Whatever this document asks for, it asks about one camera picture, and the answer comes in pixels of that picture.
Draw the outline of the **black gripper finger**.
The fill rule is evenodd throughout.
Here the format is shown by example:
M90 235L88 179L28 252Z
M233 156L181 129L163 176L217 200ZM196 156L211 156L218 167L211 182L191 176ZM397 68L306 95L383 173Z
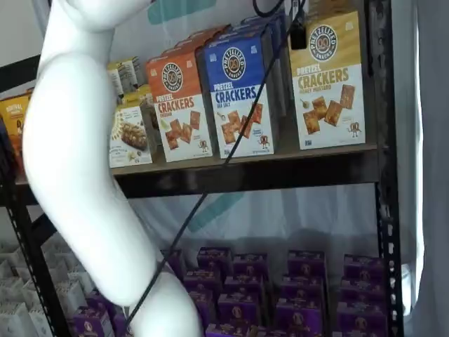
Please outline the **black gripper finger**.
M307 47L304 5L305 1L292 1L292 21L290 24L290 46L292 50L302 50Z

